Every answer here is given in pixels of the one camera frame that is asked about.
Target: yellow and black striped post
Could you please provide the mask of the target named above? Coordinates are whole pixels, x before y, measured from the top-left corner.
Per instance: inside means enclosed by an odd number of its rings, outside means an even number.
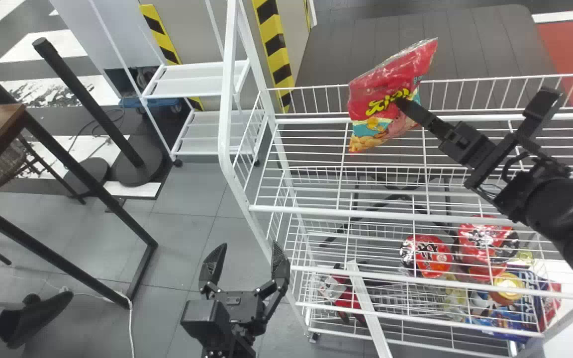
[[[309,7],[309,0],[304,0],[304,16],[306,17],[306,26],[311,32],[311,9]]]
[[[182,62],[180,62],[180,56],[178,55],[178,52],[176,51],[174,44],[171,42],[169,34],[161,21],[159,12],[156,11],[156,7],[152,4],[142,4],[139,7],[141,9],[141,13],[143,13],[143,16],[145,17],[147,25],[152,30],[152,34],[156,39],[156,42],[159,44],[159,47],[161,47],[161,51],[167,59],[168,64],[182,64]],[[200,98],[190,97],[188,100],[194,109],[199,111],[204,110],[202,102],[200,102]]]
[[[288,59],[284,30],[276,0],[252,0],[252,3],[273,85],[275,88],[292,88],[295,81],[291,73],[291,64]],[[282,111],[288,112],[289,104],[291,104],[291,90],[278,90],[276,93]]]

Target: white wire basket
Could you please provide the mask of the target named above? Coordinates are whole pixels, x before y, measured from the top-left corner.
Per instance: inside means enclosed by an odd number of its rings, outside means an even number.
[[[259,94],[240,148],[263,142],[266,152],[232,152],[235,19],[243,20],[230,0],[220,166],[267,258],[271,242],[284,247],[291,262],[286,297],[305,332],[373,340],[380,355],[382,346],[400,344],[526,357],[536,350],[533,342],[573,322],[571,268],[543,236],[466,190],[468,169],[442,154],[432,134],[418,128],[377,148],[348,152],[347,85],[267,89],[256,78]],[[250,34],[241,39],[253,47]],[[257,55],[250,60],[257,65]],[[541,86],[567,95],[535,140],[573,168],[573,75],[424,81],[420,97],[443,120],[466,121],[498,141],[518,129]],[[288,111],[276,113],[274,102]],[[258,137],[264,127],[267,133]],[[530,166],[519,161],[507,177]],[[502,170],[484,182],[489,195],[503,188]],[[512,234],[511,244],[471,254],[460,238],[466,227]],[[402,245],[418,248],[424,236],[440,242],[443,256],[411,250],[414,261],[408,261]],[[447,267],[439,267],[444,258]],[[506,272],[516,277],[507,287],[500,280]]]

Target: power cord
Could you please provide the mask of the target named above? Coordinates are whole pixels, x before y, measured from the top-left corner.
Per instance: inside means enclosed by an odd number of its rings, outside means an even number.
[[[0,276],[7,276],[7,277],[11,277],[11,278],[16,278],[16,279],[36,279],[38,281],[43,281],[43,283],[45,283],[46,285],[48,285],[51,288],[54,288],[55,290],[59,291],[59,293],[61,292],[65,292],[65,291],[69,291],[70,289],[67,288],[66,286],[63,286],[61,288],[58,288],[54,285],[51,285],[47,279],[44,278],[30,278],[30,277],[20,277],[20,276],[14,276],[13,274],[5,274],[5,273],[0,273]],[[129,344],[130,344],[130,348],[132,349],[132,358],[135,358],[134,356],[134,336],[132,334],[132,312],[134,311],[134,306],[132,306],[132,301],[129,299],[129,297],[127,297],[127,295],[123,294],[123,292],[114,290],[114,292],[116,292],[117,294],[119,294],[121,297],[127,299],[127,304],[129,304]],[[74,295],[88,295],[89,297],[94,297],[96,299],[102,299],[105,302],[109,302],[109,303],[114,303],[112,300],[106,298],[106,297],[101,297],[99,295],[93,295],[93,294],[89,294],[89,293],[76,293]]]
[[[120,124],[118,125],[118,129],[121,129],[121,127],[123,126],[123,123],[125,122],[125,107],[121,106],[121,108],[114,108],[114,109],[110,109],[109,111],[105,111],[105,113],[107,115],[109,115],[110,113],[114,112],[114,111],[121,111],[121,114],[118,116],[118,118],[116,119],[111,119],[110,121],[112,123],[116,123],[119,120],[121,121]],[[79,131],[77,132],[77,134],[75,134],[74,136],[70,137],[70,139],[74,138],[75,140],[72,141],[72,143],[70,144],[70,147],[68,148],[68,153],[72,150],[72,148],[75,146],[75,143],[77,142],[77,139],[79,139],[79,136],[84,132],[84,130],[91,125],[92,123],[95,123],[96,120],[93,119],[89,122],[87,122],[83,127],[81,127],[81,129],[79,129]],[[100,135],[95,135],[94,131],[100,127],[100,124],[97,123],[91,130],[91,135],[94,138],[98,138],[100,137]],[[91,152],[89,154],[89,156],[86,157],[86,159],[91,158],[91,156],[93,156],[94,154],[96,154],[96,152],[98,152],[99,149],[101,149],[105,144],[109,144],[111,142],[110,138],[107,137],[107,140],[105,140],[101,145],[99,145],[93,152]],[[49,166],[53,166],[55,163],[57,163],[57,159],[55,159],[52,163],[49,164]]]

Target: person's foot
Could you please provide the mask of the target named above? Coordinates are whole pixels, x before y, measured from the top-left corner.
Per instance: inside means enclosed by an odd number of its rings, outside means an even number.
[[[0,337],[10,349],[21,347],[63,311],[74,297],[70,291],[61,292],[45,301],[36,295],[23,300],[21,310],[5,310],[0,315]]]

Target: white metal shelf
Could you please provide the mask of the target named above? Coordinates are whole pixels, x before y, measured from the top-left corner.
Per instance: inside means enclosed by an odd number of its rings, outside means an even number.
[[[231,118],[231,142],[230,150],[242,154],[253,154],[254,145],[251,141],[245,141],[245,131],[248,128],[251,110],[235,111]],[[199,112],[194,111],[185,121],[184,127],[178,136],[177,144],[173,153],[181,156],[214,156],[218,154],[218,111]],[[252,124],[250,131],[259,135],[259,125]]]
[[[249,59],[235,62],[234,94],[240,93],[249,73]],[[161,65],[143,90],[145,99],[222,95],[223,62]]]
[[[541,86],[562,89],[568,95],[560,113],[535,140],[548,154],[573,167],[573,75],[424,81],[420,93],[422,105],[443,120],[466,121],[498,142],[516,131],[523,107]],[[374,315],[391,344],[496,358],[513,357],[516,346],[488,332],[545,340],[573,321],[573,270],[548,240],[526,226],[514,225],[464,188],[468,169],[446,157],[432,134],[414,129],[374,149],[350,153],[347,85],[268,89],[259,93],[254,109],[267,108],[264,104],[282,90],[290,90],[289,113],[266,111],[271,137],[261,168],[255,169],[248,156],[240,153],[233,163],[225,161],[222,154],[231,153],[222,149],[220,164],[261,247],[269,242],[284,247],[291,261],[292,301],[306,329],[376,340],[380,347],[380,333],[362,328],[354,318],[346,324],[337,316],[339,311]],[[226,118],[221,118],[221,138],[232,135],[226,124]],[[522,151],[517,147],[512,154]],[[531,166],[525,159],[512,165],[507,175]],[[484,182],[489,195],[505,186],[502,169],[499,166]],[[510,272],[535,274],[530,276],[532,283],[559,283],[560,292],[492,285],[494,272],[503,264],[489,260],[489,253],[482,263],[453,261],[448,274],[439,278],[425,278],[416,268],[404,268],[400,246],[417,234],[436,236],[450,253],[465,258],[455,239],[459,226],[468,223],[513,227],[519,236],[516,255],[531,259],[529,267],[511,261]],[[357,271],[346,269],[354,267],[355,261],[366,262]],[[470,268],[484,269],[484,279],[475,279],[479,274]],[[372,310],[355,307],[351,294],[339,299],[345,304],[330,303],[316,285],[329,275],[363,278]],[[475,291],[520,294],[525,297],[518,303],[524,306],[520,317],[534,324],[524,330],[471,323],[478,311],[470,307],[468,295]],[[466,299],[453,303],[452,292]],[[537,300],[550,304],[553,318],[532,314]],[[521,318],[507,320],[514,323]]]

